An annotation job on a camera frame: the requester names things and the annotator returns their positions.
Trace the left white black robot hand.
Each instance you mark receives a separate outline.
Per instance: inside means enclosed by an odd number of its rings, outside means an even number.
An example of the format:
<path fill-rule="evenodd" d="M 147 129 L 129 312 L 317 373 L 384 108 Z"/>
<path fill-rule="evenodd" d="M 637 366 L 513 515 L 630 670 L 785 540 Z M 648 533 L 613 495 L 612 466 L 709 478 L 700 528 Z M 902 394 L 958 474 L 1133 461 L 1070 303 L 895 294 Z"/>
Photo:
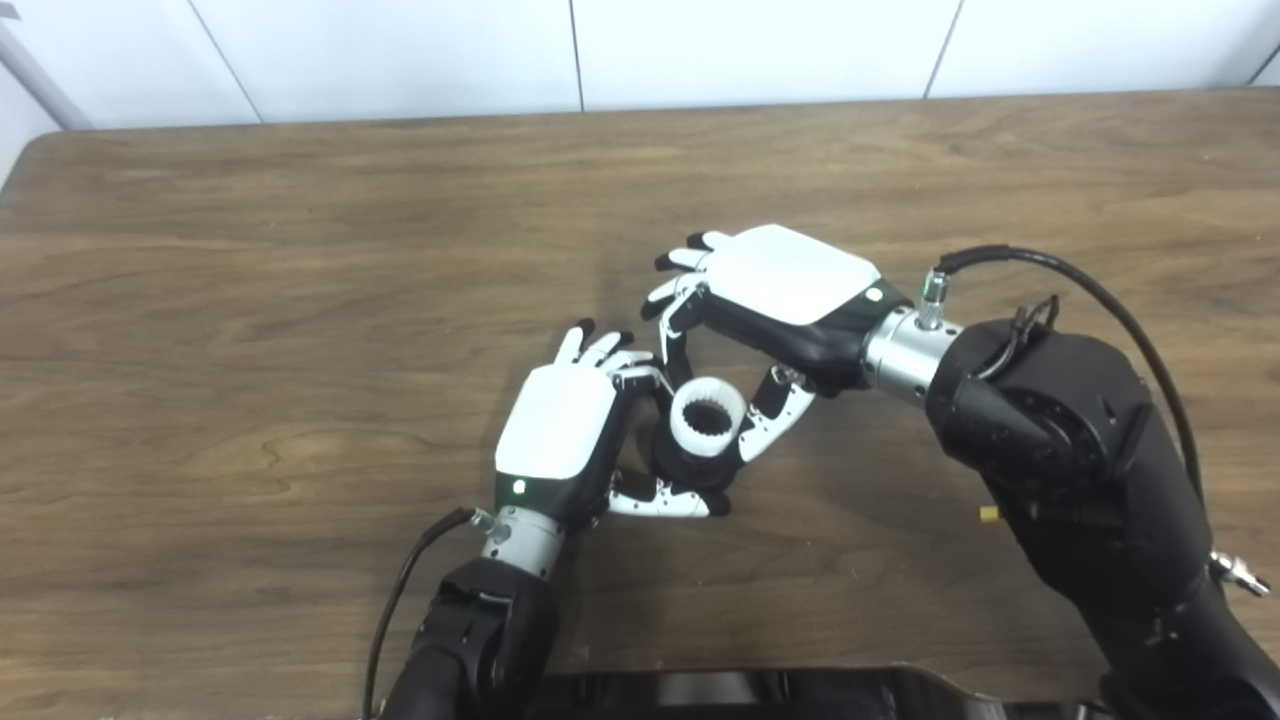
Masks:
<path fill-rule="evenodd" d="M 730 500 L 658 471 L 628 471 L 620 454 L 634 410 L 672 393 L 654 355 L 627 331 L 572 324 L 554 357 L 525 378 L 495 446 L 499 511 L 536 512 L 580 530 L 607 512 L 634 518 L 722 518 Z"/>

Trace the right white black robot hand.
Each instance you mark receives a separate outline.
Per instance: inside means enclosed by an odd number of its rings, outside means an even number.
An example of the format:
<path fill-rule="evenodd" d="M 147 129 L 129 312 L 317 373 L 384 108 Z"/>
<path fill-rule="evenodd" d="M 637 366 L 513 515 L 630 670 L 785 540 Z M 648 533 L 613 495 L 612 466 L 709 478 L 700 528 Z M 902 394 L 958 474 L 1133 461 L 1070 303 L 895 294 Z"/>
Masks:
<path fill-rule="evenodd" d="M 658 324 L 673 388 L 692 378 L 686 340 L 700 325 L 774 364 L 735 442 L 745 464 L 788 432 L 814 398 L 867 389 L 870 337 L 911 305 L 873 263 L 777 224 L 696 233 L 654 265 L 667 279 L 640 315 Z"/>

